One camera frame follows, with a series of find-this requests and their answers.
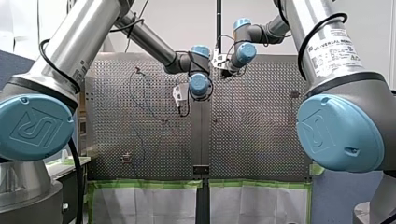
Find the metal frame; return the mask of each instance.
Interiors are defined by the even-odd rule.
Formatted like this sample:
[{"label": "metal frame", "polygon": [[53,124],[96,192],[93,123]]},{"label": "metal frame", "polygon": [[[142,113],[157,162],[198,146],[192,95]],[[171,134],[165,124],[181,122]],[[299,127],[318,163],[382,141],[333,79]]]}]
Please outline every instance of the metal frame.
[{"label": "metal frame", "polygon": [[[120,80],[125,78],[125,72],[132,73],[134,71],[135,66],[145,66],[143,69],[142,67],[142,72],[143,73],[149,73],[150,76],[152,75],[159,75],[160,79],[156,80],[158,81],[159,84],[155,85],[155,88],[158,88],[158,91],[162,91],[162,94],[157,94],[155,97],[162,97],[164,94],[167,94],[167,91],[170,91],[173,86],[167,85],[166,81],[161,80],[161,76],[166,76],[167,78],[173,78],[175,80],[177,76],[172,76],[172,75],[166,75],[163,72],[162,66],[157,63],[154,59],[151,57],[145,55],[145,54],[123,54],[123,53],[100,53],[97,58],[96,58],[96,63],[93,64],[92,66],[92,71],[86,76],[86,99],[87,99],[87,151],[89,152],[89,156],[93,156],[93,160],[95,160],[95,157],[100,156],[99,155],[92,155],[94,152],[95,148],[98,147],[98,143],[95,142],[95,139],[92,138],[90,135],[94,133],[94,128],[95,125],[97,124],[97,120],[95,120],[95,116],[100,113],[99,111],[95,111],[97,109],[95,107],[95,104],[102,104],[100,96],[98,97],[96,89],[100,85],[111,85],[111,86],[117,86],[120,85]],[[100,72],[101,69],[105,69],[108,74],[108,82],[101,82],[101,84],[96,83],[97,76],[95,72]],[[230,119],[228,120],[229,122],[234,122],[233,119],[241,119],[243,117],[242,114],[237,115],[236,117],[222,117],[221,113],[219,111],[222,109],[219,107],[219,102],[225,101],[228,102],[228,98],[221,98],[222,94],[227,93],[227,91],[224,91],[224,86],[229,85],[230,82],[229,80],[221,80],[219,79],[219,76],[215,74],[212,71],[212,74],[214,74],[214,85],[215,85],[215,93],[213,94],[212,98],[210,101],[207,102],[194,102],[191,100],[191,114],[184,120],[183,122],[189,122],[191,124],[191,138],[190,139],[185,139],[185,141],[190,141],[190,149],[191,149],[191,161],[188,166],[185,168],[188,170],[189,175],[185,176],[175,176],[175,175],[169,175],[169,176],[139,176],[140,178],[145,178],[145,179],[157,179],[157,180],[180,180],[180,179],[202,179],[203,180],[203,187],[201,189],[198,189],[197,191],[197,207],[196,207],[196,223],[197,224],[207,224],[210,222],[210,188],[209,188],[209,183],[208,180],[209,178],[251,178],[251,179],[271,179],[271,180],[279,180],[279,181],[288,181],[288,182],[304,182],[304,181],[309,181],[310,180],[310,174],[309,174],[309,164],[311,163],[311,160],[309,160],[308,157],[305,156],[304,151],[301,149],[301,147],[297,147],[294,144],[291,144],[290,146],[287,146],[287,149],[291,150],[296,150],[299,151],[298,155],[295,156],[291,153],[281,153],[280,156],[285,156],[285,155],[291,155],[285,158],[285,160],[289,160],[290,162],[293,162],[293,160],[296,160],[299,162],[299,164],[295,167],[299,167],[301,169],[299,172],[296,174],[293,174],[290,168],[289,170],[286,169],[285,172],[280,173],[281,175],[276,175],[276,173],[268,173],[269,175],[266,175],[265,173],[254,173],[253,175],[241,175],[236,174],[236,175],[219,175],[219,167],[213,166],[214,162],[217,162],[216,156],[214,156],[214,150],[216,150],[216,145],[214,142],[219,141],[219,136],[215,135],[214,132],[218,132],[219,129],[214,128],[214,126],[219,126],[220,123],[223,122],[224,119]],[[295,107],[291,108],[291,111],[289,111],[288,116],[290,116],[290,120],[288,121],[287,125],[291,125],[288,128],[288,131],[291,132],[291,130],[294,130],[294,118],[295,114],[297,112],[298,104],[303,100],[303,95],[304,95],[304,90],[306,89],[304,81],[300,77],[297,66],[296,66],[296,57],[295,56],[267,56],[267,55],[259,55],[256,58],[256,61],[253,62],[247,69],[247,73],[243,77],[238,77],[232,80],[231,83],[235,85],[233,87],[236,90],[237,94],[241,94],[244,90],[243,84],[246,83],[247,85],[251,84],[251,82],[257,82],[258,79],[261,78],[261,75],[263,76],[269,76],[267,77],[263,82],[259,82],[259,84],[263,84],[260,86],[261,89],[269,88],[268,91],[272,91],[271,89],[271,81],[274,81],[275,83],[281,82],[282,80],[287,80],[285,83],[290,86],[290,89],[288,87],[281,87],[283,90],[283,94],[286,94],[291,102],[294,102]],[[141,85],[139,86],[139,80],[134,79],[135,83],[133,83],[133,87],[138,89],[139,87],[141,88]],[[120,93],[123,91],[128,91],[126,89],[120,89]],[[102,92],[103,94],[114,94],[114,91],[108,91],[108,92]],[[163,101],[161,98],[160,101],[151,99],[154,104],[158,104],[159,102]],[[261,106],[262,104],[272,104],[276,103],[276,100],[279,100],[279,98],[276,98],[274,101],[271,101],[271,98],[267,97],[266,100],[263,102],[256,102],[254,103],[254,106]],[[252,104],[251,100],[247,99],[242,99],[238,98],[238,101],[240,105],[231,105],[232,109],[235,109],[236,112],[242,111],[241,109],[244,106],[250,106]],[[171,105],[168,105],[167,103],[163,103],[162,106],[171,106],[175,108],[175,104],[172,102]],[[134,110],[128,110],[128,113],[134,113]],[[147,118],[144,117],[144,115],[141,114],[134,114],[134,116],[138,116],[139,118],[143,120],[147,120]],[[298,142],[297,140],[297,134],[295,133],[294,135],[288,135],[288,137],[293,136],[293,143],[295,141]],[[239,148],[242,151],[249,151],[248,148]],[[111,154],[116,154],[120,149],[117,150],[111,150]],[[230,152],[234,153],[235,159],[238,160],[246,160],[247,158],[241,158],[240,156],[244,156],[244,153],[237,153],[237,147],[231,150]],[[131,159],[133,156],[128,155],[126,159]],[[89,169],[89,176],[90,178],[96,178],[98,176],[94,175],[95,172],[95,161],[92,163],[90,169]],[[269,166],[258,166],[258,169],[268,169],[271,168]],[[112,168],[113,170],[117,170],[117,172],[125,174],[124,168],[122,168],[119,165],[116,165]],[[125,176],[125,175],[113,175],[113,176],[101,176],[101,179],[114,179],[114,178],[133,178],[133,176]]]}]

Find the perforated metal panel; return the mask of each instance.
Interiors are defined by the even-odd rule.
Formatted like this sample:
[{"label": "perforated metal panel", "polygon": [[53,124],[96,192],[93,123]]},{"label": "perforated metal panel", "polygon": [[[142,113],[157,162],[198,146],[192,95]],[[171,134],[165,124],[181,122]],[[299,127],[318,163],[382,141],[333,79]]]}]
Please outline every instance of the perforated metal panel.
[{"label": "perforated metal panel", "polygon": [[[131,76],[136,67],[146,76]],[[295,57],[258,56],[242,77],[222,80],[214,74],[211,110],[200,112],[212,118],[210,147],[201,148],[200,160],[192,158],[200,152],[191,152],[198,150],[191,138],[193,116],[180,118],[172,98],[173,87],[186,80],[166,75],[141,54],[97,57],[86,78],[87,145],[95,157],[90,179],[192,179],[192,162],[204,162],[207,151],[210,178],[309,176],[310,160],[295,131],[305,92]],[[132,162],[122,163],[127,153]]]},{"label": "perforated metal panel", "polygon": [[90,179],[191,179],[191,118],[172,97],[185,79],[145,55],[98,55],[86,78]]},{"label": "perforated metal panel", "polygon": [[242,77],[215,78],[214,85],[211,178],[309,176],[310,160],[295,129],[305,93],[296,57],[260,55]]}]

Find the blue joint cap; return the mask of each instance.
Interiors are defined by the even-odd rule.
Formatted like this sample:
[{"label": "blue joint cap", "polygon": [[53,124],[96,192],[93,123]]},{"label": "blue joint cap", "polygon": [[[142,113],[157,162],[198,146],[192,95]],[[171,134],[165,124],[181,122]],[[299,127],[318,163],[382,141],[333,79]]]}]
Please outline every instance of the blue joint cap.
[{"label": "blue joint cap", "polygon": [[195,45],[192,46],[191,52],[209,58],[210,49],[205,45]]},{"label": "blue joint cap", "polygon": [[190,77],[189,87],[192,95],[205,97],[209,89],[209,79],[202,73],[196,73]]},{"label": "blue joint cap", "polygon": [[239,27],[247,25],[247,24],[251,25],[251,20],[248,18],[241,18],[233,23],[233,29],[237,30]]},{"label": "blue joint cap", "polygon": [[256,57],[257,50],[250,43],[243,43],[236,51],[236,59],[242,64],[250,63]]},{"label": "blue joint cap", "polygon": [[67,106],[43,94],[24,94],[0,104],[0,157],[39,161],[64,148],[75,122]]},{"label": "blue joint cap", "polygon": [[319,94],[304,101],[297,133],[306,154],[329,170],[370,172],[384,159],[384,143],[374,122],[339,96]]}]

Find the black cable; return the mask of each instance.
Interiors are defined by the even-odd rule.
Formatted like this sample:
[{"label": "black cable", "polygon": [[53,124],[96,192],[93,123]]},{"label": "black cable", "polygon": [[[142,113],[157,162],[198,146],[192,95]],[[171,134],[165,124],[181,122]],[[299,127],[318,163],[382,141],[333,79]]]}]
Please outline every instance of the black cable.
[{"label": "black cable", "polygon": [[83,184],[83,174],[81,164],[79,163],[78,151],[74,144],[73,138],[69,140],[68,143],[70,147],[70,151],[73,155],[73,161],[76,167],[76,179],[77,179],[77,216],[76,216],[76,224],[82,224],[82,211],[84,206],[84,184]]},{"label": "black cable", "polygon": [[188,92],[187,92],[187,113],[185,115],[181,114],[181,110],[180,107],[178,108],[178,114],[182,117],[182,118],[186,118],[189,114],[190,114],[190,88],[188,88]]},{"label": "black cable", "polygon": [[283,14],[282,0],[277,0],[277,8],[279,9],[280,18],[282,19],[283,22],[285,22],[289,26],[289,22],[286,19],[285,14]]},{"label": "black cable", "polygon": [[145,12],[146,6],[148,5],[148,3],[149,3],[149,0],[146,1],[145,5],[143,5],[142,10],[140,11],[139,19],[142,18],[143,13]]},{"label": "black cable", "polygon": [[392,222],[396,221],[396,214],[393,214],[391,217],[388,217],[380,224],[391,224]]},{"label": "black cable", "polygon": [[62,77],[64,77],[65,79],[67,79],[67,81],[69,81],[70,83],[72,83],[74,85],[74,87],[76,88],[76,92],[75,94],[78,94],[81,91],[81,88],[79,87],[78,83],[71,78],[70,76],[68,76],[65,72],[61,71],[46,55],[46,52],[44,50],[44,45],[47,44],[48,42],[50,42],[49,39],[43,40],[41,41],[41,43],[39,44],[39,51],[40,51],[40,55],[41,57],[44,59],[44,61],[46,61],[46,63],[53,69],[55,70],[57,73],[59,73],[59,75],[61,75]]},{"label": "black cable", "polygon": [[162,119],[158,118],[158,117],[155,115],[154,111],[152,111],[152,109],[151,109],[151,106],[149,106],[149,102],[147,101],[146,91],[145,91],[146,85],[145,85],[145,87],[143,87],[143,99],[145,100],[145,104],[146,104],[146,105],[143,106],[143,105],[139,104],[139,103],[137,102],[137,100],[135,99],[134,93],[132,92],[132,88],[131,88],[131,87],[132,87],[132,77],[133,77],[134,74],[142,75],[142,76],[143,76],[143,79],[145,79],[146,82],[148,83],[148,85],[151,87],[149,81],[146,79],[146,76],[147,76],[147,75],[145,75],[144,73],[141,73],[140,71],[133,72],[133,73],[129,76],[129,92],[131,93],[131,98],[132,98],[132,100],[133,100],[134,103],[135,103],[137,106],[139,106],[143,111],[145,111],[145,110],[147,109],[147,110],[149,111],[150,115],[151,115],[153,118],[155,118],[156,120],[159,120],[159,121],[163,121]]},{"label": "black cable", "polygon": [[133,28],[136,24],[138,24],[139,22],[143,22],[144,20],[145,20],[145,19],[139,19],[139,20],[137,20],[137,21],[133,21],[133,22],[131,22],[130,24],[128,24],[128,25],[126,25],[126,26],[123,26],[123,27],[121,27],[121,28],[119,28],[119,29],[110,30],[110,33],[116,33],[116,32],[120,32],[120,31],[129,29],[129,28]]},{"label": "black cable", "polygon": [[[142,10],[140,11],[139,19],[142,18],[143,13],[145,12],[146,6],[148,5],[148,3],[149,3],[149,0],[146,1],[145,5],[143,5]],[[129,38],[129,36],[131,35],[131,32],[132,32],[133,29],[134,29],[134,27],[132,26],[131,30],[128,32],[128,35],[126,36],[127,39],[128,39],[128,43],[127,43],[125,51],[124,51],[125,53],[128,52],[129,46],[131,45],[131,38]]]},{"label": "black cable", "polygon": [[216,41],[216,48],[219,46],[219,41],[221,40],[222,37],[228,37],[231,40],[235,41],[235,39],[232,38],[230,35],[219,35],[218,40]]},{"label": "black cable", "polygon": [[300,71],[301,76],[306,79],[305,73],[304,73],[304,69],[303,69],[303,57],[304,57],[304,52],[308,46],[309,41],[311,40],[311,38],[325,25],[327,25],[327,23],[335,18],[338,17],[342,17],[344,18],[343,23],[345,23],[347,21],[347,14],[343,13],[343,12],[339,12],[339,13],[335,13],[332,14],[330,17],[324,19],[323,21],[318,22],[314,28],[311,30],[311,32],[309,32],[309,34],[305,37],[303,43],[300,46],[300,50],[298,52],[298,60],[297,60],[297,64],[298,64],[298,70]]}]

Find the small white object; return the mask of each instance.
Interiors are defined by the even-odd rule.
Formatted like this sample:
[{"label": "small white object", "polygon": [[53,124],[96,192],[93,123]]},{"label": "small white object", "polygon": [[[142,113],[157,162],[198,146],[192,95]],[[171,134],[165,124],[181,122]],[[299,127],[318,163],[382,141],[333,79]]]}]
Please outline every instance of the small white object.
[{"label": "small white object", "polygon": [[176,102],[176,107],[180,107],[180,102],[187,100],[189,97],[189,83],[181,83],[174,87],[173,97]]},{"label": "small white object", "polygon": [[64,203],[62,205],[62,212],[65,213],[69,210],[69,204],[68,203]]},{"label": "small white object", "polygon": [[32,60],[36,60],[40,55],[37,35],[37,1],[10,1],[15,38],[14,54]]},{"label": "small white object", "polygon": [[69,157],[69,153],[67,153],[66,149],[63,149],[61,155],[61,162],[64,162],[68,157]]},{"label": "small white object", "polygon": [[219,49],[213,50],[212,65],[215,68],[226,69],[227,54],[220,54]]},{"label": "small white object", "polygon": [[14,35],[11,32],[0,31],[0,50],[14,52]]}]

